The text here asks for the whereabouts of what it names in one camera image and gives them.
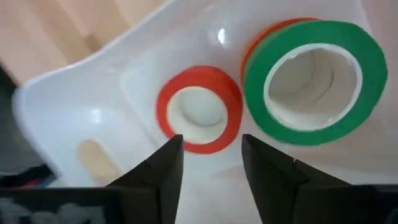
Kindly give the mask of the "orange tape roll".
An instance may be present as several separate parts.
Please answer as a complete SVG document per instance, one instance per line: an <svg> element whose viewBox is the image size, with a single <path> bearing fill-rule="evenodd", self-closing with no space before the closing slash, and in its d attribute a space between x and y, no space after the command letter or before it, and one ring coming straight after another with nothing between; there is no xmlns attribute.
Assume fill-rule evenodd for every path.
<svg viewBox="0 0 398 224"><path fill-rule="evenodd" d="M298 18L293 18L293 19L287 19L279 22L275 22L268 26L266 29L262 30L260 33L258 33L255 38L253 38L246 46L244 55L243 55L243 60L241 62L240 66L240 82L241 85L244 85L244 68L246 65L246 62L251 55L252 51L256 47L256 45L265 37L271 35L273 32L276 32L284 27L287 27L292 24L296 24L298 22L308 22L308 21L316 21L317 18L315 17L298 17Z"/></svg>

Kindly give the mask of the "green tape roll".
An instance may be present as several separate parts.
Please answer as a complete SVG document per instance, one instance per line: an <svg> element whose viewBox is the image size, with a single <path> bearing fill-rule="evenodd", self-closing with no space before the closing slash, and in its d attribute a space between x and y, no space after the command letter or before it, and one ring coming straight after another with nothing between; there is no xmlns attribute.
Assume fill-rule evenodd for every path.
<svg viewBox="0 0 398 224"><path fill-rule="evenodd" d="M363 124L387 76L381 47L362 27L311 20L261 39L248 55L242 81L248 110L264 133L316 146Z"/></svg>

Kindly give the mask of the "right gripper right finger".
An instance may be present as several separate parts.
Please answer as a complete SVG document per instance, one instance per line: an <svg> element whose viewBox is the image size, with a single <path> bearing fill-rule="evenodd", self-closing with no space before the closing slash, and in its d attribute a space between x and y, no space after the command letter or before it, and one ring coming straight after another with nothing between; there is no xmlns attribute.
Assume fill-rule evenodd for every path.
<svg viewBox="0 0 398 224"><path fill-rule="evenodd" d="M398 184L349 184L251 134L241 152L262 224L398 224Z"/></svg>

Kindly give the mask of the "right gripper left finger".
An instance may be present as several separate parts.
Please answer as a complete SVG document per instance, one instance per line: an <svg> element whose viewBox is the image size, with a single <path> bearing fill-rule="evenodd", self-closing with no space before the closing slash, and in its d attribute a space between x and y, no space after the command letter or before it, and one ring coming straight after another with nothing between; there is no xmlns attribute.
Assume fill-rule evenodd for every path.
<svg viewBox="0 0 398 224"><path fill-rule="evenodd" d="M174 224L182 176L177 134L105 187L0 189L0 224Z"/></svg>

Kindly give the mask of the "white plastic bin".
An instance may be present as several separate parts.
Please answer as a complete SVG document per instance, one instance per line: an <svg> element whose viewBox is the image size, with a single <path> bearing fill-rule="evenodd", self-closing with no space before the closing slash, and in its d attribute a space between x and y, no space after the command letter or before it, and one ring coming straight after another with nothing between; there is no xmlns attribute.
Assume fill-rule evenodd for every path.
<svg viewBox="0 0 398 224"><path fill-rule="evenodd" d="M316 146L264 133L240 82L247 44L271 24L298 17L362 27L387 63L387 82L369 118ZM262 224L244 171L243 134L349 184L398 184L398 0L172 0L98 53L23 85L13 112L62 188L105 187L173 138L157 122L158 95L171 78L200 65L234 80L243 115L235 140L219 152L188 152L183 139L174 224Z"/></svg>

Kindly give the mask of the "red tape roll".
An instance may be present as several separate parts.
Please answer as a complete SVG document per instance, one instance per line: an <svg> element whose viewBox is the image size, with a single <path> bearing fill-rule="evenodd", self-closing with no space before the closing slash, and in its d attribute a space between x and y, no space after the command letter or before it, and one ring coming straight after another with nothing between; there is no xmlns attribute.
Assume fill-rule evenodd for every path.
<svg viewBox="0 0 398 224"><path fill-rule="evenodd" d="M239 132L243 100L238 85L219 68L200 65L171 78L160 90L156 118L163 133L181 134L184 149L212 154Z"/></svg>

